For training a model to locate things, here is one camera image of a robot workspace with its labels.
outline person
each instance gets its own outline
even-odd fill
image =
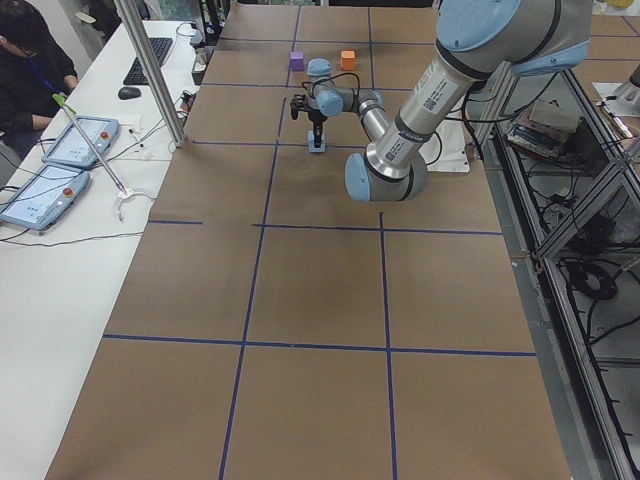
[[[0,131],[24,158],[59,110],[54,93],[78,85],[73,61],[25,0],[0,0]]]

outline white table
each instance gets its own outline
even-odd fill
[[[146,22],[149,36],[174,38],[175,46],[162,67],[169,92],[178,99],[194,92],[193,49],[177,36],[180,22]],[[180,31],[188,31],[188,26]],[[113,117],[125,123],[106,154],[134,142],[135,124],[143,136],[161,119],[150,87],[142,96],[122,101],[117,91],[135,58],[121,26],[68,100],[78,114]],[[55,137],[68,123],[63,112],[42,138]],[[143,149],[132,149],[111,165],[126,186],[156,194],[174,149],[166,128]],[[42,150],[35,147],[22,167],[35,171]],[[18,171],[8,182],[22,185],[31,175]],[[151,201],[138,197],[125,203],[124,222],[114,215],[118,190],[103,168],[74,206],[44,235],[28,232],[17,241],[57,243],[93,236],[141,232]],[[6,201],[3,193],[0,201]],[[23,229],[0,224],[0,238]],[[0,243],[0,478],[44,478],[58,448],[78,394],[138,245],[139,236],[87,241],[54,248]]]

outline computer mouse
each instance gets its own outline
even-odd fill
[[[124,86],[118,90],[118,98],[120,100],[129,100],[130,98],[138,98],[142,92],[138,87]]]

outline keyboard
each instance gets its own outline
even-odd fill
[[[158,63],[162,65],[164,60],[167,58],[169,54],[169,50],[171,50],[171,44],[173,43],[172,38],[164,38],[164,37],[152,37],[149,38],[151,42],[151,48],[153,49],[153,53],[156,55],[158,59]],[[144,72],[142,71],[142,65],[140,64],[140,60],[138,57],[133,61],[131,68],[129,69],[129,73],[124,77],[122,81],[125,85],[148,85],[149,82],[147,77],[144,76]]]

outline blue tablet device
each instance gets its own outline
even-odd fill
[[[100,154],[104,153],[118,135],[120,124],[112,118],[84,117],[76,120],[91,139]],[[89,168],[98,161],[91,147],[87,145],[78,129],[69,123],[56,141],[42,157],[43,162],[69,165],[70,167]]]
[[[0,206],[0,221],[45,230],[78,198],[89,172],[66,165],[45,164]]]

